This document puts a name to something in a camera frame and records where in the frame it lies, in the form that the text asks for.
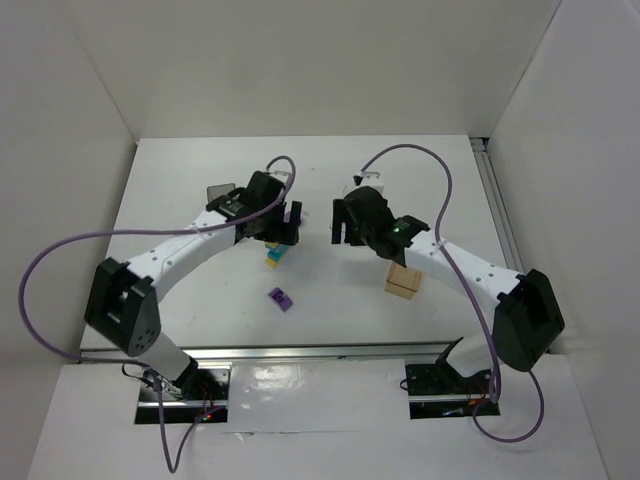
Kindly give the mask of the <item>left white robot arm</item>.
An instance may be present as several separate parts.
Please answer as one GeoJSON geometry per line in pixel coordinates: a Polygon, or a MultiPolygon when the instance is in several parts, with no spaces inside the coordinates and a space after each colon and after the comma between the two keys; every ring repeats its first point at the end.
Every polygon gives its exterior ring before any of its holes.
{"type": "Polygon", "coordinates": [[[112,257],[102,261],[85,322],[155,371],[176,397],[196,399],[212,393],[212,375],[164,333],[159,304],[186,276],[245,239],[295,245],[302,205],[285,200],[293,180],[288,172],[256,171],[247,186],[210,201],[183,234],[124,262],[112,257]]]}

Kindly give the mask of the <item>teal lego figure piece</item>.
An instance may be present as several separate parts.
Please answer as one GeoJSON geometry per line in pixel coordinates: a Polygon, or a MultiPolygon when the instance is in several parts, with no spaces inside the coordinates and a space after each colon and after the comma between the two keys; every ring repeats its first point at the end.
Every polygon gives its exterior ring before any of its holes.
{"type": "Polygon", "coordinates": [[[282,260],[282,258],[284,257],[284,255],[290,249],[290,246],[289,245],[287,246],[288,248],[286,250],[281,250],[281,251],[270,251],[266,248],[265,264],[270,268],[276,268],[280,263],[280,261],[282,260]]]}

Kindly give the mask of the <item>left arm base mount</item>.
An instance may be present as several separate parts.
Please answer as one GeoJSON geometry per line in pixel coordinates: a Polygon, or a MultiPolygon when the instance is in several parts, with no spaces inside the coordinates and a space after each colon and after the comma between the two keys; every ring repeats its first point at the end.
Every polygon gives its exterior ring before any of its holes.
{"type": "MultiPolygon", "coordinates": [[[[133,366],[122,366],[123,376],[135,380],[139,385],[134,423],[137,425],[159,424],[158,394],[154,389],[152,375],[133,366]]],[[[205,369],[204,382],[190,393],[160,378],[167,424],[190,424],[199,416],[204,424],[226,423],[228,420],[228,398],[231,379],[229,365],[216,365],[205,369]]]]}

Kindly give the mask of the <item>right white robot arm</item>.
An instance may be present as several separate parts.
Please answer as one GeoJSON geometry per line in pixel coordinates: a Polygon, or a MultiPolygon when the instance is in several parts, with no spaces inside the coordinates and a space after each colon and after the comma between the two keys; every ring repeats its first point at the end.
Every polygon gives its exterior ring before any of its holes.
{"type": "Polygon", "coordinates": [[[394,216],[373,187],[360,186],[334,200],[332,241],[367,246],[380,258],[472,295],[486,327],[476,336],[454,341],[438,359],[461,377],[495,364],[528,372],[565,328],[545,274],[502,268],[438,239],[421,220],[394,216]]]}

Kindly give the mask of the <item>purple sloped lego brick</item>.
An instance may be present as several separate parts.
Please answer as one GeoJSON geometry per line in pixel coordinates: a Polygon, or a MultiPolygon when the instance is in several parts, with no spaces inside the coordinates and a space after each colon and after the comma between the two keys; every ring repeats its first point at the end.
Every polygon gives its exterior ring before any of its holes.
{"type": "Polygon", "coordinates": [[[282,312],[289,311],[294,305],[293,300],[279,287],[271,290],[267,296],[282,312]]]}

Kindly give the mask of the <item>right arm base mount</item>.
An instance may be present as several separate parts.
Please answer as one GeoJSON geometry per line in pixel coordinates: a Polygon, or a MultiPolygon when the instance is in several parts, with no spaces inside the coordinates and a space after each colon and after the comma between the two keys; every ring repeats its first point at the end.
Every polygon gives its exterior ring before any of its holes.
{"type": "Polygon", "coordinates": [[[407,364],[399,387],[408,394],[412,420],[471,417],[476,407],[479,416],[499,416],[489,400],[489,379],[489,370],[462,377],[444,364],[407,364]]]}

